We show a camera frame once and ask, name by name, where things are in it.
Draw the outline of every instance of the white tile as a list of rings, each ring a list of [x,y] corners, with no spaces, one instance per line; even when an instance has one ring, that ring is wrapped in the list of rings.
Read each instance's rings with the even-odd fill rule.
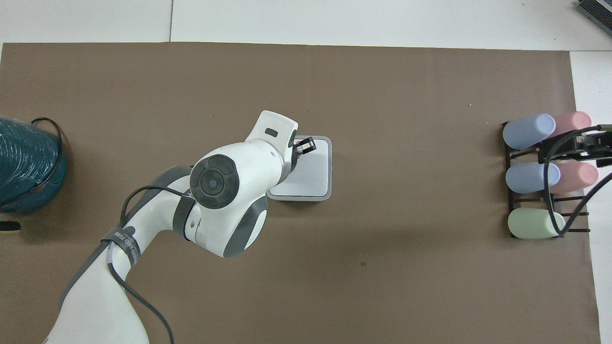
[[[163,42],[171,0],[0,0],[3,42]]]
[[[172,41],[612,50],[570,0],[174,0]]]
[[[576,109],[591,115],[593,124],[612,124],[612,51],[573,51],[570,58]],[[612,166],[599,170],[601,179]],[[587,207],[599,328],[602,344],[612,344],[612,182]]]

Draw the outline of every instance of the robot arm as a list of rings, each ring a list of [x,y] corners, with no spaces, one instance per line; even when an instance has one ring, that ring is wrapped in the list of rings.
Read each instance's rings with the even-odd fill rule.
[[[155,235],[172,229],[220,257],[249,248],[267,214],[266,192],[281,183],[297,158],[316,147],[293,144],[297,123],[263,111],[244,142],[206,154],[193,168],[162,173],[127,214],[126,223],[105,236],[62,297],[58,319],[46,344],[75,338],[88,343],[148,343],[125,291],[107,268],[124,280]]]

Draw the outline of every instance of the black cable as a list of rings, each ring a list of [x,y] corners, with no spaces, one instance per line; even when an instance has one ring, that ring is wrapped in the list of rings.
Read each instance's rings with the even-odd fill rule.
[[[136,300],[140,301],[140,303],[145,305],[149,310],[153,312],[153,314],[155,314],[159,318],[159,320],[162,321],[164,327],[166,327],[166,331],[168,331],[168,336],[170,337],[170,344],[174,344],[174,335],[172,334],[172,329],[170,328],[170,324],[168,324],[168,322],[166,321],[166,318],[164,318],[163,315],[155,307],[153,307],[152,304],[148,303],[147,300],[140,296],[134,289],[132,289],[131,286],[129,286],[121,278],[121,276],[119,276],[117,271],[114,269],[112,263],[108,263],[106,265],[108,266],[108,271],[110,271],[111,275],[113,275],[115,281],[117,281],[117,283],[122,286],[123,289],[127,290],[128,293],[130,293]]]
[[[125,202],[123,203],[123,208],[121,209],[121,216],[119,218],[119,227],[124,227],[126,222],[125,221],[125,216],[127,213],[127,206],[128,204],[130,204],[130,201],[132,200],[132,198],[134,198],[134,196],[136,196],[139,192],[143,191],[143,190],[163,190],[163,191],[167,191],[167,192],[171,192],[175,195],[179,195],[182,196],[183,194],[181,192],[178,192],[176,190],[173,190],[169,187],[165,187],[165,186],[160,186],[160,185],[145,185],[143,187],[139,187],[138,189],[134,190],[126,199]]]
[[[59,126],[57,123],[55,123],[52,119],[46,118],[46,117],[38,117],[32,120],[32,122],[30,122],[30,124],[34,125],[38,122],[41,121],[45,121],[45,122],[49,122],[51,123],[51,125],[53,125],[53,127],[55,128],[55,131],[58,133],[58,157],[55,159],[55,164],[53,165],[51,171],[49,171],[49,173],[47,174],[47,176],[45,177],[45,179],[43,179],[42,182],[40,183],[36,183],[34,184],[34,186],[28,190],[28,192],[24,193],[23,195],[16,197],[10,201],[6,201],[4,203],[0,203],[0,209],[4,208],[5,206],[7,206],[10,203],[16,202],[18,200],[21,200],[22,198],[33,194],[34,192],[36,192],[38,189],[40,189],[41,187],[43,187],[43,185],[45,185],[49,179],[51,179],[51,177],[53,177],[53,175],[55,174],[55,171],[58,169],[59,166],[59,162],[62,160],[62,152],[63,152],[63,143],[62,143],[62,132],[59,129]]]
[[[599,131],[601,129],[601,125],[595,125],[580,130],[574,130],[573,132],[566,134],[552,145],[552,147],[548,151],[548,154],[546,155],[546,159],[544,160],[544,200],[546,201],[546,207],[548,208],[548,216],[550,217],[550,221],[552,222],[553,228],[559,236],[563,236],[563,234],[567,233],[567,231],[570,229],[570,226],[572,226],[574,220],[576,220],[576,218],[578,217],[578,213],[580,213],[586,203],[591,199],[591,197],[593,197],[595,192],[601,189],[608,181],[610,181],[610,179],[612,179],[612,173],[607,175],[606,178],[602,179],[599,183],[595,185],[595,187],[593,187],[593,189],[591,189],[591,191],[589,191],[589,193],[587,193],[587,195],[582,199],[582,201],[580,201],[578,206],[574,209],[572,215],[567,219],[567,222],[565,223],[565,226],[563,226],[563,229],[559,229],[557,221],[554,217],[553,200],[551,199],[550,188],[548,186],[548,168],[550,167],[550,162],[553,158],[553,155],[565,142],[568,142],[572,138],[575,138],[578,135],[582,135],[583,133]]]

